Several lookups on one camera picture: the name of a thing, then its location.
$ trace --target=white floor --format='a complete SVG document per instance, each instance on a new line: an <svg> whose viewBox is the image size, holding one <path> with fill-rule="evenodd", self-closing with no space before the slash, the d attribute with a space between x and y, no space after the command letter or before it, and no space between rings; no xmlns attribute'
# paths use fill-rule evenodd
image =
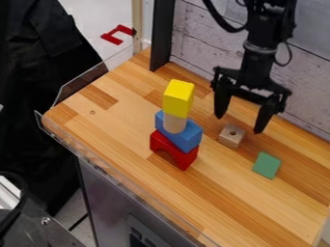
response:
<svg viewBox="0 0 330 247"><path fill-rule="evenodd" d="M132 44L132 37L125 34L115 35L124 41L121 45L115 45L100 37L119 24L131 27L131 0L60 0L60 2L67 12L73 15L77 27L103 60ZM81 190L78 190L55 218L70 229L86 213ZM88 218L75 226L71 232L87 247L96 246Z"/></svg>
<svg viewBox="0 0 330 247"><path fill-rule="evenodd" d="M60 2L67 12L73 15L77 27L102 59L132 44L132 38L126 34L115 35L124 41L118 46L100 37L119 24L132 26L131 0L60 0Z"/></svg>

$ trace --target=clear acrylic panel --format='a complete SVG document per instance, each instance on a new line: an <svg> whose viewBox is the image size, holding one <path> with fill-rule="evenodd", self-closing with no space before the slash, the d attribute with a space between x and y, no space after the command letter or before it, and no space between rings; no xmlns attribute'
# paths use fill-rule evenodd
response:
<svg viewBox="0 0 330 247"><path fill-rule="evenodd" d="M109 59L106 59L97 66L84 72L80 76L77 76L61 88L52 107L56 106L66 98L72 96L82 88L86 87L96 79L100 78L108 71L111 71L125 61L128 61L130 58L133 57L134 50L136 50L134 48L136 48L136 46L143 47L144 49L149 47L149 45L143 41L140 41L139 43L134 43L130 47L123 49L121 52L115 54L114 56L110 57ZM98 156L91 149L86 147L86 145L81 143L70 133L52 122L52 120L48 119L46 116L43 116L37 111L35 111L35 116L38 126L41 130L43 130L51 138L56 140L58 143L60 143L66 149L74 153L80 159L84 160L89 165L93 166L97 170L103 171L106 176L109 176L110 180L115 182L116 185L119 186L121 189L125 190L127 195L129 195L134 200L139 201L139 203L150 209L152 213L163 219L172 228L177 229L180 233L190 239L193 238L193 235L199 235L199 238L202 239L202 242L206 246L218 246L208 236L203 235L203 233L201 233L201 231L198 230L195 226L190 224L172 209L163 205L162 202L158 201L151 194L144 191L140 186L135 184L134 181L130 180L126 175L124 175L114 166L102 159L100 156Z"/></svg>

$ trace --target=yellow block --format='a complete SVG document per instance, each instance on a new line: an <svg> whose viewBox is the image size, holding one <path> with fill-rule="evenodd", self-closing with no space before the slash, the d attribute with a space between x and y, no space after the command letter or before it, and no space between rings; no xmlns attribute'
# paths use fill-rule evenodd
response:
<svg viewBox="0 0 330 247"><path fill-rule="evenodd" d="M193 83L171 80L163 96L163 111L179 118L187 118L194 92Z"/></svg>

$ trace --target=beige block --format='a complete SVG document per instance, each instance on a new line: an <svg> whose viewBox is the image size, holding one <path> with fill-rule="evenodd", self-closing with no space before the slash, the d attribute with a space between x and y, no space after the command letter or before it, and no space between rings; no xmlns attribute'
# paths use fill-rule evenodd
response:
<svg viewBox="0 0 330 247"><path fill-rule="evenodd" d="M185 130L187 119L182 119L171 114L164 113L163 126L167 132L179 134Z"/></svg>
<svg viewBox="0 0 330 247"><path fill-rule="evenodd" d="M232 149L237 149L245 136L245 130L228 123L219 135L218 142Z"/></svg>

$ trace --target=screw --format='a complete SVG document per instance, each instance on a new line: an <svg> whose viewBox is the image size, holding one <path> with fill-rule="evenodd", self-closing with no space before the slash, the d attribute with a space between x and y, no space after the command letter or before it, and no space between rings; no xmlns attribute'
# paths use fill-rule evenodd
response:
<svg viewBox="0 0 330 247"><path fill-rule="evenodd" d="M48 217L43 217L41 220L41 224L43 226L47 226L50 223L50 219Z"/></svg>

